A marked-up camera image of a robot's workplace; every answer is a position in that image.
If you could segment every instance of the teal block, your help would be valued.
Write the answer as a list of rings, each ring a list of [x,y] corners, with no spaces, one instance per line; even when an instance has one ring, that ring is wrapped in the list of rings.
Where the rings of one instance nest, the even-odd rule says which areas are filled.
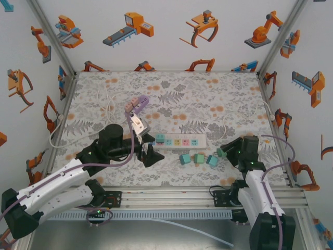
[[[203,164],[204,163],[204,155],[195,154],[194,155],[194,163]]]
[[[189,154],[187,155],[181,155],[179,157],[179,160],[181,160],[181,164],[185,165],[191,162],[191,156]]]
[[[212,167],[216,167],[218,160],[219,160],[218,158],[210,155],[210,156],[208,156],[208,159],[207,159],[206,163],[209,164]]]
[[[227,157],[227,153],[223,152],[222,149],[220,149],[220,148],[217,148],[217,149],[216,149],[216,152],[217,152],[217,155],[218,155],[219,157],[222,157],[222,158]]]
[[[156,135],[156,139],[155,139],[156,142],[163,143],[164,140],[165,140],[164,134],[157,134]]]

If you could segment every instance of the power strip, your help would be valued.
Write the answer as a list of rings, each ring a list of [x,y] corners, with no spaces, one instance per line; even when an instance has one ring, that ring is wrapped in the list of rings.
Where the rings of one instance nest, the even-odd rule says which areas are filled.
[[[184,149],[206,149],[206,134],[162,134],[149,133],[155,137],[152,143],[154,149],[184,150]]]

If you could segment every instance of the floral tablecloth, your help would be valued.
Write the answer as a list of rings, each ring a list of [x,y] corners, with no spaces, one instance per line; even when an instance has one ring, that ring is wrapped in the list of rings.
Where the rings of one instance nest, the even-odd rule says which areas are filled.
[[[227,159],[219,159],[216,167],[204,164],[181,165],[179,155],[203,152],[206,156],[216,148],[239,136],[272,134],[255,73],[236,72],[81,72],[66,120],[60,145],[78,136],[98,131],[107,122],[106,114],[97,102],[107,106],[107,95],[116,95],[114,112],[117,123],[125,120],[124,105],[142,94],[149,104],[139,114],[154,133],[205,133],[204,151],[160,151],[165,159],[145,168],[137,159],[127,165],[107,168],[95,177],[105,186],[211,186],[230,185],[241,178],[239,171]],[[122,123],[124,138],[129,138],[127,123]],[[91,135],[57,151],[53,171],[58,170],[98,135]],[[260,139],[259,160],[271,167],[279,163],[274,140]],[[268,174],[272,185],[285,185],[281,169]]]

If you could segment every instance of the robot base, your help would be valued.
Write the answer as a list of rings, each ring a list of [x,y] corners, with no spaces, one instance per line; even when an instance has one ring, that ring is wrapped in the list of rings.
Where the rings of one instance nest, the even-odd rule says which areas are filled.
[[[51,46],[48,46],[47,48],[48,48],[48,55],[47,57],[43,57],[44,64],[51,61]]]
[[[259,48],[259,47],[261,47],[261,46],[264,46],[264,45],[266,45],[266,44],[268,44],[268,43],[271,43],[271,40],[269,40],[268,38],[264,41],[264,42],[262,42],[262,43],[254,43],[254,42],[252,42],[252,38],[249,38],[249,39],[247,39],[247,40],[245,40],[244,41],[247,45],[249,45],[250,47],[252,47],[252,48]]]

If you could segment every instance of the table surface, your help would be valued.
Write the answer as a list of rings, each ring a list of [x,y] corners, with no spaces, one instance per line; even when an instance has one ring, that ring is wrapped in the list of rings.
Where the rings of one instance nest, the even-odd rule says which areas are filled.
[[[112,112],[117,123],[125,121],[124,109],[132,97],[142,94],[149,104],[140,112],[151,133],[205,133],[206,150],[159,151],[165,159],[145,168],[132,159],[122,167],[107,168],[95,175],[104,186],[211,186],[230,185],[241,178],[239,171],[227,159],[219,159],[216,167],[204,164],[181,165],[181,154],[203,152],[206,156],[216,148],[243,135],[272,135],[259,84],[255,73],[239,72],[81,72],[66,119],[60,145],[78,136],[98,131],[107,123],[106,114],[97,103],[107,105],[106,90],[114,96]],[[226,134],[223,118],[228,115]],[[122,123],[124,138],[129,138],[127,123]],[[58,149],[53,167],[56,171],[67,164],[98,135],[88,136],[67,147]],[[266,168],[279,164],[272,138],[260,138],[259,161]],[[271,185],[286,185],[283,171],[269,172]]]

